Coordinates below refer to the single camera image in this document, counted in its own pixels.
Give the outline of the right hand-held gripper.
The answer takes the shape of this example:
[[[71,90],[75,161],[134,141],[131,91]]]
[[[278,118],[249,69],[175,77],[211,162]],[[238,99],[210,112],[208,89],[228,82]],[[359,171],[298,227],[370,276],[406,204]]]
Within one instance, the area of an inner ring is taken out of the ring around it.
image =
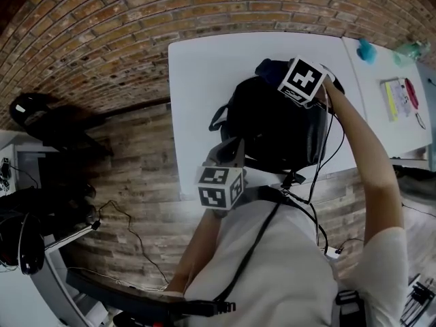
[[[277,89],[297,106],[310,108],[317,103],[316,93],[323,87],[326,77],[342,93],[345,92],[339,80],[324,65],[297,56],[288,62],[288,71]]]

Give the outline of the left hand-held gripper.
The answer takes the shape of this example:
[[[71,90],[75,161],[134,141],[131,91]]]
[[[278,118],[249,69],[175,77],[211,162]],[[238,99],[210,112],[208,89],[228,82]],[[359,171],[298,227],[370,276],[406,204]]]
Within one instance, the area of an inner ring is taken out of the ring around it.
[[[245,140],[229,138],[214,146],[197,169],[196,186],[200,203],[224,216],[238,207],[259,200],[259,188],[247,188]]]

